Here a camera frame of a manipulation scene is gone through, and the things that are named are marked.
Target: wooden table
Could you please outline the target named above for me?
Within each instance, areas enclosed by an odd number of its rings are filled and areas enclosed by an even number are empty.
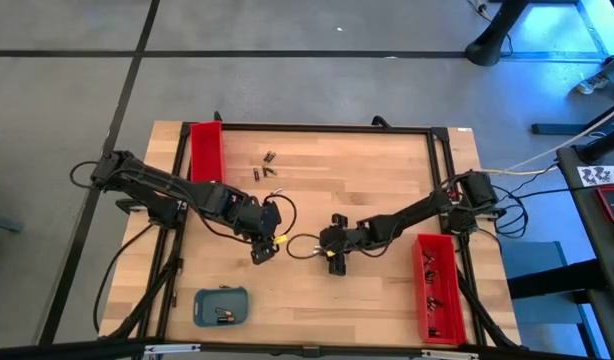
[[[181,122],[157,121],[145,163],[171,171]],[[471,129],[449,129],[456,172],[480,167]],[[333,213],[356,220],[392,213],[427,196],[432,190],[425,137],[401,134],[224,131],[225,183],[262,199],[283,188],[298,207],[293,234],[318,234]],[[438,153],[442,154],[440,144]],[[277,177],[255,182],[253,167],[268,150]],[[439,159],[444,169],[442,157]],[[188,168],[187,148],[183,169]],[[291,208],[278,202],[283,219]],[[279,225],[284,229],[287,222]],[[145,212],[132,214],[124,241],[145,227]],[[491,223],[479,225],[494,231]],[[215,225],[222,232],[228,229]],[[414,301],[411,246],[418,233],[439,233],[437,218],[406,230],[389,251],[374,259],[351,254],[347,276],[327,272],[317,257],[295,260],[281,249],[254,265],[248,246],[211,234],[195,213],[187,217],[182,257],[176,279],[176,307],[171,309],[169,340],[247,344],[300,344],[373,347],[419,347]],[[152,228],[118,260],[101,334],[113,331],[145,291],[158,230]],[[310,253],[314,242],[299,239],[295,253]],[[476,233],[470,243],[479,297],[496,323],[520,343],[505,271],[496,242]],[[192,321],[193,297],[201,288],[220,284],[243,286],[250,294],[249,318],[241,326],[198,328]],[[463,299],[467,338],[474,343],[471,313]],[[148,334],[155,333],[159,300],[154,304]]]

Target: red tray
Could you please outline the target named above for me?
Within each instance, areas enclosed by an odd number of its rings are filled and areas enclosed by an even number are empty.
[[[418,332],[424,343],[460,345],[465,343],[465,323],[458,296],[456,257],[452,237],[449,235],[419,234],[413,246],[414,282],[418,310]],[[425,281],[425,272],[434,271],[431,284]],[[435,309],[427,308],[431,296],[442,303]],[[430,328],[438,335],[431,336]]]
[[[223,161],[222,123],[212,121],[194,124],[191,129],[191,181],[223,182],[225,162]]]

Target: table leg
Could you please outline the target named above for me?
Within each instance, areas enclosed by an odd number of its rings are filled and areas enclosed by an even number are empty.
[[[529,0],[506,0],[487,29],[465,49],[467,59],[476,65],[496,65],[505,36],[528,4]]]
[[[507,280],[512,299],[607,286],[598,260],[527,274]]]
[[[590,127],[598,124],[599,122],[605,120],[605,122],[597,127],[594,131],[600,131],[605,134],[609,134],[614,132],[614,125],[610,125],[614,123],[614,106],[607,109],[604,113],[598,115],[594,120],[588,122],[587,124],[545,124],[545,123],[536,123],[531,125],[531,132],[533,134],[540,135],[578,135],[581,132],[589,129]]]

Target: black floor stripe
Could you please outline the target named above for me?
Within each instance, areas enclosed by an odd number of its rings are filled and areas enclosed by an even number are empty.
[[[605,59],[607,56],[609,56],[609,53],[607,52],[607,48],[605,47],[603,40],[600,38],[600,34],[598,34],[598,31],[596,30],[594,23],[591,21],[591,18],[589,17],[589,14],[587,13],[585,5],[583,5],[582,1],[579,1],[578,4],[576,4],[576,10],[578,10],[578,14],[582,19],[585,28],[587,28],[587,32],[589,33],[591,40],[594,42],[594,46],[596,46],[596,50],[598,50],[598,52],[602,54],[603,59]]]
[[[0,50],[14,58],[287,58],[287,59],[464,59],[462,51],[388,50]],[[602,52],[527,51],[501,60],[585,61],[605,59]]]
[[[136,51],[133,52],[134,57],[129,66],[125,83],[123,84],[118,106],[114,112],[114,117],[109,126],[107,138],[103,144],[103,153],[113,150],[114,146],[116,145],[116,140],[118,139],[118,134],[120,132],[120,126],[123,122],[125,112],[127,111],[127,105],[129,103],[134,83],[136,82],[136,77],[138,75],[138,70],[140,68],[140,62],[142,60],[140,53],[144,51],[145,47],[147,46],[147,41],[149,40],[149,35],[151,33],[156,13],[158,12],[159,4],[160,0],[152,0],[149,7],[149,12],[147,13],[147,18],[145,19],[145,24],[143,26],[143,31],[141,32],[138,45],[136,46]],[[65,304],[67,303],[69,292],[76,275],[76,270],[78,269],[78,263],[80,262],[82,252],[85,247],[85,242],[94,218],[99,197],[100,191],[96,189],[87,191],[80,218],[75,224],[75,231],[70,241],[69,250],[66,252],[66,257],[62,264],[61,270],[59,270],[60,278],[57,284],[55,284],[56,290],[53,293],[53,297],[50,299],[51,305],[49,306],[49,310],[44,318],[45,322],[38,338],[38,343],[40,345],[48,345],[54,342],[56,332],[60,326],[60,319],[65,309]]]
[[[147,50],[146,58],[403,58],[462,59],[462,51],[373,50]]]
[[[0,50],[0,57],[21,58],[131,58],[133,50]]]

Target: yellow tag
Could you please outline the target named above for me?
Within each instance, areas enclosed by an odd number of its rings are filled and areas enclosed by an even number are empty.
[[[274,239],[274,245],[282,244],[287,241],[287,235],[281,235]]]

